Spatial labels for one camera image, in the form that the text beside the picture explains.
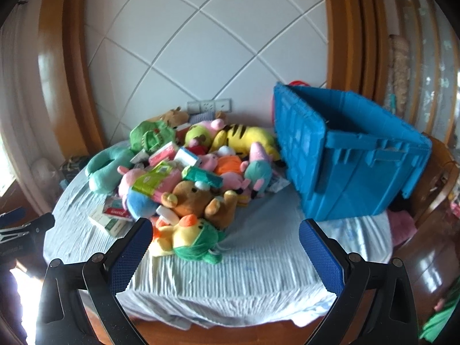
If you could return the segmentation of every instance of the storage bin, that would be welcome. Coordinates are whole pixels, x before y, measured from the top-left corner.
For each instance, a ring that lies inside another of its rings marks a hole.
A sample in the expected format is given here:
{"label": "storage bin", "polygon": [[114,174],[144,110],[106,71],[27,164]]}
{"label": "storage bin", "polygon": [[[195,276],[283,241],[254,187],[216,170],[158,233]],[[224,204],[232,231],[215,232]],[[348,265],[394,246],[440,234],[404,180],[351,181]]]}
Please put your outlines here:
{"label": "storage bin", "polygon": [[410,196],[429,138],[353,92],[278,83],[274,97],[281,156],[306,217],[376,215],[400,190]]}

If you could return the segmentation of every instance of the teal u-shaped pillow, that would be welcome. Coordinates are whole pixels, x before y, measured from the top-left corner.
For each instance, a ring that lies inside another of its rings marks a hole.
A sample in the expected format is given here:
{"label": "teal u-shaped pillow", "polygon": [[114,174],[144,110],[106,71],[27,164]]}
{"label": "teal u-shaped pillow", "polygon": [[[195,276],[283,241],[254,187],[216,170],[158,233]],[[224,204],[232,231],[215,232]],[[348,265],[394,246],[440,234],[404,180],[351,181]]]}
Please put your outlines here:
{"label": "teal u-shaped pillow", "polygon": [[109,194],[120,184],[122,175],[118,166],[133,168],[131,160],[134,153],[124,146],[114,145],[97,153],[86,166],[85,173],[89,177],[89,189],[98,194]]}

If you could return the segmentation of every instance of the pile of stuffed toys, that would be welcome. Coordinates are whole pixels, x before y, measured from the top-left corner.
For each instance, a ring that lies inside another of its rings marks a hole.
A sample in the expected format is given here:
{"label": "pile of stuffed toys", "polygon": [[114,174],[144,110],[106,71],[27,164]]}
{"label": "pile of stuffed toys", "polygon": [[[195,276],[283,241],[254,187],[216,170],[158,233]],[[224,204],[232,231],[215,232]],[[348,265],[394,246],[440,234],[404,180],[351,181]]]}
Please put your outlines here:
{"label": "pile of stuffed toys", "polygon": [[190,117],[170,110],[132,130],[130,145],[114,145],[90,160],[90,189],[109,194],[118,187],[125,210],[152,221],[152,255],[211,264],[222,260],[213,248],[236,207],[264,195],[271,162],[280,162],[269,132],[228,125],[221,112]]}

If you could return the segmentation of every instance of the diamond pattern wall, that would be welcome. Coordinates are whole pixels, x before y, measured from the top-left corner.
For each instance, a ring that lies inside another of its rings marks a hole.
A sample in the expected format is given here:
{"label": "diamond pattern wall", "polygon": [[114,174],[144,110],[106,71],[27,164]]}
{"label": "diamond pattern wall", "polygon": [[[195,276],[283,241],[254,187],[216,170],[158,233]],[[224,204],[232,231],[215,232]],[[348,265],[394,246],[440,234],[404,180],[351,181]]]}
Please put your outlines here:
{"label": "diamond pattern wall", "polygon": [[110,143],[187,101],[231,98],[271,126],[276,81],[326,81],[324,0],[86,0],[91,86]]}

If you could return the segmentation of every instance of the wall switch panel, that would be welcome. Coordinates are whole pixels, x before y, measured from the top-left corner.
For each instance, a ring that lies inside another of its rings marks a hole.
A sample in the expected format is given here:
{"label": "wall switch panel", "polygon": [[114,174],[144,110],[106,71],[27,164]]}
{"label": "wall switch panel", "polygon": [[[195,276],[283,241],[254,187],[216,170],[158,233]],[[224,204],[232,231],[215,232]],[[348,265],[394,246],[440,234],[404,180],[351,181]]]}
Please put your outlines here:
{"label": "wall switch panel", "polygon": [[231,99],[205,100],[187,102],[187,113],[198,114],[200,112],[223,111],[231,112]]}

